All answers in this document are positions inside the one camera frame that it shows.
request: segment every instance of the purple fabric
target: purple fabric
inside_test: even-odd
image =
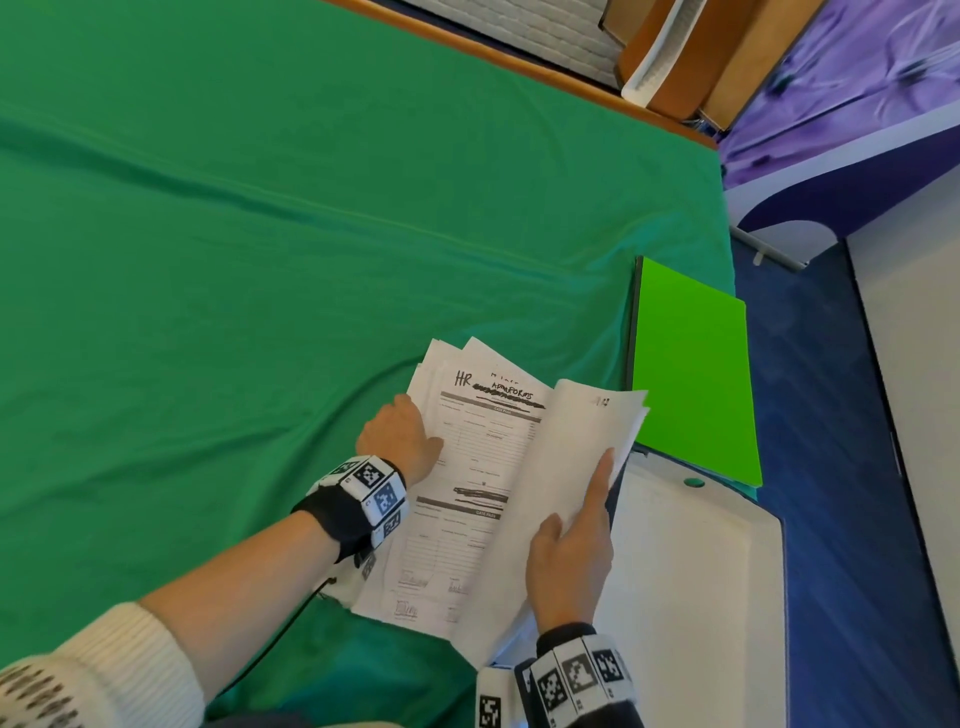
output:
[[[720,143],[724,185],[731,189],[958,99],[960,2],[828,0]]]
[[[739,227],[812,220],[846,237],[957,164],[960,127],[953,127],[787,187],[754,207]]]

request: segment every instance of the cable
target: cable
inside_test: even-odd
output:
[[[276,643],[278,643],[278,642],[280,641],[280,638],[283,637],[283,635],[286,634],[286,632],[287,632],[288,629],[290,629],[290,625],[292,625],[295,621],[297,621],[297,617],[299,617],[299,616],[303,613],[303,610],[306,609],[306,605],[309,604],[309,603],[314,599],[314,597],[316,597],[316,596],[321,592],[321,590],[322,590],[325,586],[327,586],[327,585],[329,585],[329,584],[336,584],[336,583],[337,583],[337,577],[336,577],[336,576],[331,576],[331,577],[330,577],[329,579],[327,579],[323,584],[321,584],[319,587],[317,587],[317,588],[310,594],[310,596],[308,596],[308,597],[303,601],[303,603],[300,605],[300,607],[298,607],[297,611],[294,612],[293,616],[291,616],[289,619],[287,619],[287,623],[284,624],[283,627],[280,629],[280,631],[277,632],[277,633],[274,635],[274,638],[273,638],[272,640],[270,640],[270,644],[268,644],[268,645],[264,648],[264,650],[263,650],[259,655],[256,656],[256,658],[253,660],[253,662],[251,662],[249,665],[246,666],[246,668],[244,669],[243,672],[241,672],[239,675],[237,675],[235,678],[233,678],[233,682],[231,682],[229,685],[227,685],[225,688],[223,688],[220,692],[218,692],[218,693],[217,693],[217,697],[220,697],[221,695],[225,695],[225,694],[227,694],[228,692],[230,692],[231,690],[233,690],[234,688],[236,688],[237,685],[240,684],[240,681],[241,681],[241,680],[243,680],[245,677],[247,677],[247,675],[249,675],[251,672],[253,672],[253,668],[260,664],[260,661],[267,656],[267,653],[270,652],[270,650],[272,650],[272,649],[276,646]]]

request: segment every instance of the wooden frame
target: wooden frame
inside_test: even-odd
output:
[[[685,127],[683,124],[664,118],[663,116],[653,113],[652,111],[634,106],[633,104],[624,101],[619,96],[608,93],[607,91],[597,88],[596,86],[579,81],[578,79],[568,76],[565,73],[561,73],[560,71],[554,71],[549,68],[545,68],[544,66],[537,65],[536,63],[531,63],[529,61],[524,61],[523,59],[508,56],[507,54],[486,46],[483,43],[478,43],[475,40],[454,35],[443,30],[442,28],[431,25],[430,23],[425,23],[421,20],[407,17],[400,12],[384,8],[383,6],[372,2],[372,0],[324,1],[331,3],[332,5],[345,8],[346,10],[365,15],[366,17],[374,20],[387,23],[395,28],[412,33],[415,36],[432,40],[437,43],[442,43],[443,45],[449,46],[450,48],[455,48],[462,53],[466,53],[478,59],[483,59],[484,61],[488,61],[493,65],[498,65],[501,68],[506,68],[509,71],[526,76],[527,78],[538,81],[541,84],[551,85],[561,91],[572,93],[574,96],[579,96],[586,101],[590,101],[606,109],[622,113],[625,116],[630,116],[638,121],[659,127],[667,132],[678,134],[679,136],[696,142],[697,144],[707,147],[708,149],[716,149],[716,144],[713,142],[713,140],[709,139],[703,134],[694,132],[693,130]]]

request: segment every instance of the green folder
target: green folder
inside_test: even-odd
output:
[[[648,257],[636,260],[627,384],[649,390],[636,441],[760,486],[746,306]]]

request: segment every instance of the form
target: form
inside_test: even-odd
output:
[[[384,573],[380,618],[449,638],[552,390],[459,354],[433,375],[430,435],[444,438],[433,472],[410,493]]]

